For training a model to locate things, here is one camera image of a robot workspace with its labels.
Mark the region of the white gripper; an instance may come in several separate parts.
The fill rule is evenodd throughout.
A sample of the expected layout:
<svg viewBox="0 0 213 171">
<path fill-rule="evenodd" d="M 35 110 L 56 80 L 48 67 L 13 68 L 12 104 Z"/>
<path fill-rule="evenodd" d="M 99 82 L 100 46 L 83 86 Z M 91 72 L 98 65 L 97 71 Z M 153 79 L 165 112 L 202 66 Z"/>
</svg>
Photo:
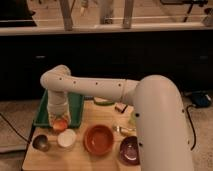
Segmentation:
<svg viewBox="0 0 213 171">
<path fill-rule="evenodd" d="M 64 104 L 48 104 L 47 111 L 50 115 L 49 124 L 53 128 L 54 121 L 56 116 L 64 116 L 64 119 L 67 122 L 67 128 L 70 128 L 71 125 L 71 116 L 69 113 L 69 105 L 67 103 Z"/>
</svg>

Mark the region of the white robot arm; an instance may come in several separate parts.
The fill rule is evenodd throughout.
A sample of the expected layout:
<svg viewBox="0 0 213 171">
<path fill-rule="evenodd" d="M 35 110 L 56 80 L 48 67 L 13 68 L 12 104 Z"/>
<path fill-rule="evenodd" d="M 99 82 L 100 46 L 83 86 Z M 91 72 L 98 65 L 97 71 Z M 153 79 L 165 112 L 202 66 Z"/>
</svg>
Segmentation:
<svg viewBox="0 0 213 171">
<path fill-rule="evenodd" d="M 139 81 L 82 78 L 58 65 L 43 73 L 40 83 L 48 91 L 47 109 L 52 114 L 66 111 L 69 92 L 131 105 L 141 171 L 194 171 L 182 98 L 167 77 L 150 75 Z"/>
</svg>

